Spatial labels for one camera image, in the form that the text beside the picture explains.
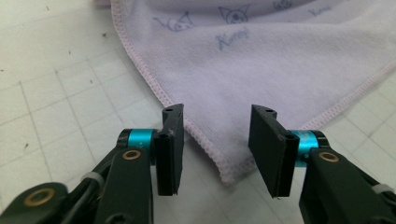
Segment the table surface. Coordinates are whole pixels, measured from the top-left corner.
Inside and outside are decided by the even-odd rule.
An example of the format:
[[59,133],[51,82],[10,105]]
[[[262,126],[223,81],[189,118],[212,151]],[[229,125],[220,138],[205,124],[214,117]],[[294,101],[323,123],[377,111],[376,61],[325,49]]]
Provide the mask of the table surface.
[[[73,189],[124,128],[161,128],[161,110],[114,30],[89,0],[0,2],[0,212],[25,189]],[[396,188],[396,73],[321,130],[332,147]],[[223,186],[214,163],[186,137],[179,193],[154,193],[155,223],[303,223],[298,201],[272,199],[257,170]],[[152,170],[153,187],[155,172]]]

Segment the cartoon cat print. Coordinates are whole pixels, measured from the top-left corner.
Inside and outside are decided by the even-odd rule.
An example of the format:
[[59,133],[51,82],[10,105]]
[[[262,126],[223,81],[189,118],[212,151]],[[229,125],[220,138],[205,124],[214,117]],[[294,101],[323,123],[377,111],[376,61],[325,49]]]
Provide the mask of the cartoon cat print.
[[154,20],[158,21],[160,25],[164,28],[168,28],[170,31],[173,32],[180,32],[188,30],[194,27],[194,23],[190,20],[189,12],[186,11],[179,19],[159,19],[154,18]]
[[274,9],[276,10],[283,10],[286,8],[291,7],[292,1],[291,0],[280,0],[274,2]]
[[229,9],[226,7],[219,7],[222,18],[228,24],[248,22],[248,6],[243,6],[237,9]]

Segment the black cable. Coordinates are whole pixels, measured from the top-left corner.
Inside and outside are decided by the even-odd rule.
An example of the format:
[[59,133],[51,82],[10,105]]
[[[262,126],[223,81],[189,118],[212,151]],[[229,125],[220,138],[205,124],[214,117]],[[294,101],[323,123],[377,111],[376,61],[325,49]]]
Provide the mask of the black cable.
[[70,224],[74,223],[78,216],[84,213],[84,208],[89,205],[89,203],[97,196],[99,185],[93,181],[89,180],[89,185],[85,189],[82,196],[78,199],[76,204],[72,207],[72,209],[66,214],[61,224]]
[[83,179],[78,186],[69,193],[70,204],[75,204],[90,184],[90,179]]
[[107,175],[108,175],[108,171],[110,170],[110,166],[111,166],[111,163],[112,163],[113,161],[107,161],[105,164],[103,164],[99,169],[98,169],[98,171],[97,171],[97,173],[99,174],[99,175],[101,175],[102,176],[102,178],[104,179],[104,180],[106,180],[106,178],[107,178]]
[[[363,178],[367,181],[367,183],[370,186],[376,186],[379,185],[380,183],[373,179],[371,176],[367,175],[363,170],[361,170],[358,166],[356,166],[356,169],[361,173]],[[392,212],[396,214],[396,194],[394,194],[391,191],[385,191],[379,194],[380,198],[392,208]]]

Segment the cable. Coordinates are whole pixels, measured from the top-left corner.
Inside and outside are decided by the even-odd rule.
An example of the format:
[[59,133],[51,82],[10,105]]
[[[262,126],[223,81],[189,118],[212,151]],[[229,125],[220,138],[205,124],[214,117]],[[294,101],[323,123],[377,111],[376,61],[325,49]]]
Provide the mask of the cable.
[[[361,168],[359,168],[358,166],[354,165],[356,169],[358,169],[358,171],[361,173],[361,176],[363,176],[363,178],[367,181],[367,183],[370,186],[377,186],[380,185],[380,183],[378,181],[376,181],[375,179],[373,179],[372,177],[370,177],[369,175],[367,175],[363,170],[361,170]],[[381,199],[392,208],[392,211],[394,214],[396,214],[396,194],[394,194],[391,191],[384,191],[381,192],[380,194],[378,194]]]
[[87,206],[92,199],[97,195],[99,190],[99,185],[94,180],[90,180],[88,187],[82,196],[78,199],[73,208],[67,213],[64,217],[64,220],[61,224],[70,224],[75,223],[75,220],[78,218],[78,215],[84,212],[84,207]]
[[81,183],[79,183],[78,186],[69,193],[70,204],[75,204],[81,198],[89,186],[90,181],[90,179],[82,180]]
[[394,189],[391,188],[387,184],[377,184],[377,185],[372,186],[372,189],[376,194],[385,193],[385,192],[393,193],[393,191],[394,191]]
[[111,163],[113,161],[107,161],[105,164],[103,164],[96,173],[101,175],[105,180],[107,178],[108,171],[110,169]]
[[92,179],[96,181],[96,183],[99,185],[99,191],[102,191],[105,187],[105,180],[96,172],[88,172],[81,178],[81,181],[84,179]]

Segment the black plastic arm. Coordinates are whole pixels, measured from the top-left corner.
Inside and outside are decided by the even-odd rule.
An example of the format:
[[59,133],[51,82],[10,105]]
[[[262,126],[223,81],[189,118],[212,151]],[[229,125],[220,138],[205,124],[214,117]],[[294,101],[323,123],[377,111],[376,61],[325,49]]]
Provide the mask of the black plastic arm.
[[289,196],[294,165],[306,165],[305,223],[396,223],[395,194],[376,193],[379,183],[331,149],[322,132],[288,131],[273,109],[253,105],[248,146],[273,197]]
[[46,183],[26,190],[3,223],[153,223],[150,165],[159,195],[177,193],[184,145],[183,105],[163,110],[163,129],[125,129],[113,148],[70,193]]
[[355,165],[331,148],[311,151],[300,209],[304,223],[396,223]]
[[299,141],[277,122],[275,110],[252,106],[248,147],[272,197],[290,195]]

